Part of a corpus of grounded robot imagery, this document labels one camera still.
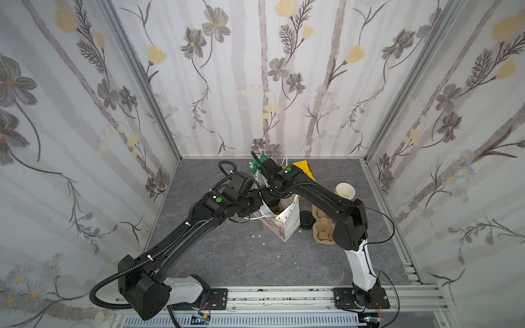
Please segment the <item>white patterned paper bag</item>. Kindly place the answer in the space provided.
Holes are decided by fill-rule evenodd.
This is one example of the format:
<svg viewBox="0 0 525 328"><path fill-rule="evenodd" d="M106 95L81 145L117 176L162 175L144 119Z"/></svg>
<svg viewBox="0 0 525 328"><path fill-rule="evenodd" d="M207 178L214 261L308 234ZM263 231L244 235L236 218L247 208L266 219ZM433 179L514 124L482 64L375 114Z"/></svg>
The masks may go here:
<svg viewBox="0 0 525 328"><path fill-rule="evenodd" d="M254 174L258 188L267 187L270 185L267 179L258 171ZM292 194L287 199L282 199L280 202L287 207L279 215L275 215L269 207L262 201L262 206L256 212L255 216L272 230L284 242L287 242L296 229L299 228L299 196Z"/></svg>

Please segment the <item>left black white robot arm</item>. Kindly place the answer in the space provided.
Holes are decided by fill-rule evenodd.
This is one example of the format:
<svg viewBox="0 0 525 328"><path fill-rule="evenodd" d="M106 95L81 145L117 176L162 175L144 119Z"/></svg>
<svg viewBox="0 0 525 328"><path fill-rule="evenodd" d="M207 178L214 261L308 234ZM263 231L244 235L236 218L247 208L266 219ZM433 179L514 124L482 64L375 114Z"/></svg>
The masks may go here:
<svg viewBox="0 0 525 328"><path fill-rule="evenodd" d="M259 191L230 199L226 193L207 192L191 205L187 219L165 239L137 258L124 257L118 272L96 284L89 293L90 301L110 310L133 309L147 321L155 317L174 295L174 289L165 282L167 271L190 247L210 231L234 215L247 216L263 205ZM126 304L109 303L97 296L106 285L118 281L118 291Z"/></svg>

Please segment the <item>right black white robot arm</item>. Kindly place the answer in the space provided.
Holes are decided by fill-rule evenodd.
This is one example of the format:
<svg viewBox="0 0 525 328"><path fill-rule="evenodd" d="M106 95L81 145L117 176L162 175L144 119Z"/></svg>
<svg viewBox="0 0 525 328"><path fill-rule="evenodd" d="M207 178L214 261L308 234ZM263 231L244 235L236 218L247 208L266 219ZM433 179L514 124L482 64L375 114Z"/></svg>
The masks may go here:
<svg viewBox="0 0 525 328"><path fill-rule="evenodd" d="M382 299L381 282L369 256L367 206L360 200L349 200L316 182L284 183L263 187L261 198L273 206L284 197L297 194L322 210L335 221L332 238L347 255L353 275L354 302L368 308Z"/></svg>

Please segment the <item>green paper cup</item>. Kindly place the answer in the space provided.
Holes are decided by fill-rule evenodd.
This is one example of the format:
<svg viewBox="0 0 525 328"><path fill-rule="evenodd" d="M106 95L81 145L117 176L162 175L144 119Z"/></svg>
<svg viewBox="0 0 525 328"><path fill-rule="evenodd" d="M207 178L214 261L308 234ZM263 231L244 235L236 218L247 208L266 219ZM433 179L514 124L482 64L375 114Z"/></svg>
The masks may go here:
<svg viewBox="0 0 525 328"><path fill-rule="evenodd" d="M279 215L280 213L282 213L286 207L287 207L287 206L286 206L286 205L283 205L282 202L279 202L279 203L275 203L275 204L269 205L269 209L270 209L270 210L272 211L272 213L274 213L275 215Z"/></svg>

